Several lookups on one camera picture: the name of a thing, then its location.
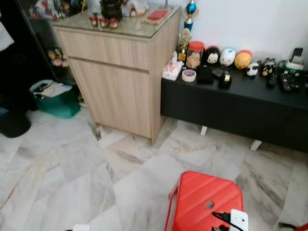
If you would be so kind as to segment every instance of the red stool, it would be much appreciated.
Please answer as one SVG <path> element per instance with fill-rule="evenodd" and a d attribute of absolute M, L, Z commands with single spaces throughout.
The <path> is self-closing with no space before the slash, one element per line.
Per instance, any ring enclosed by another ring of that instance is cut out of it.
<path fill-rule="evenodd" d="M 165 231 L 211 231 L 229 225 L 212 212 L 243 211 L 242 191 L 229 180 L 187 171 L 182 173 L 170 195 Z"/>

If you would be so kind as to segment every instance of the trophy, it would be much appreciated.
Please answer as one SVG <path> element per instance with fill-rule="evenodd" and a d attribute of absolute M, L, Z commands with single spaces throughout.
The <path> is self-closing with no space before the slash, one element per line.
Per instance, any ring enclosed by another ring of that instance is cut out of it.
<path fill-rule="evenodd" d="M 191 0 L 190 3 L 188 3 L 186 9 L 183 9 L 183 13 L 186 16 L 184 28 L 188 28 L 191 31 L 193 27 L 193 19 L 199 13 L 199 9 L 197 9 L 197 5 L 194 3 L 194 0 Z"/>

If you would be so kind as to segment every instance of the cabinet drawer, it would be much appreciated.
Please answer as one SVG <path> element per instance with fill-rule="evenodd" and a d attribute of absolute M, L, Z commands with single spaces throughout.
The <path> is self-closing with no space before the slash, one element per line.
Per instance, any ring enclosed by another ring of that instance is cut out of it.
<path fill-rule="evenodd" d="M 58 30 L 68 56 L 148 70 L 148 44 L 143 41 Z"/>
<path fill-rule="evenodd" d="M 74 58 L 70 63 L 95 122 L 151 138 L 147 73 Z"/>

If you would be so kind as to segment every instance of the teal bag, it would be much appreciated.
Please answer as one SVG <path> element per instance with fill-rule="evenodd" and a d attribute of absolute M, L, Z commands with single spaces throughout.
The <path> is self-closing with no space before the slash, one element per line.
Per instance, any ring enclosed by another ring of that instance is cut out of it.
<path fill-rule="evenodd" d="M 37 88 L 39 85 L 48 82 L 50 82 L 50 80 L 42 80 L 34 84 L 30 88 L 30 92 L 33 93 L 34 89 Z M 39 99 L 34 97 L 34 100 L 38 109 L 41 112 L 45 112 L 62 119 L 70 119 L 80 111 L 79 103 L 75 96 L 73 88 L 71 88 L 69 91 L 66 91 L 60 95 L 51 98 Z"/>

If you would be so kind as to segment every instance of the glass top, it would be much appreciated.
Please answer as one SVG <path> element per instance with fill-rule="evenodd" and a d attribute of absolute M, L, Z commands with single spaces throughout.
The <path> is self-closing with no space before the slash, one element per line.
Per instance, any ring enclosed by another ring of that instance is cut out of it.
<path fill-rule="evenodd" d="M 174 6 L 168 15 L 157 25 L 150 25 L 144 22 L 148 15 L 153 11 L 159 9 L 159 4 L 149 4 L 150 9 L 145 13 L 144 16 L 139 17 L 123 17 L 118 25 L 117 29 L 102 28 L 100 25 L 98 27 L 93 27 L 89 17 L 91 13 L 89 10 L 78 13 L 72 17 L 66 18 L 61 21 L 53 22 L 54 26 L 75 28 L 75 29 L 85 29 L 91 31 L 102 31 L 115 34 L 123 35 L 133 35 L 151 38 L 179 9 L 180 6 Z"/>

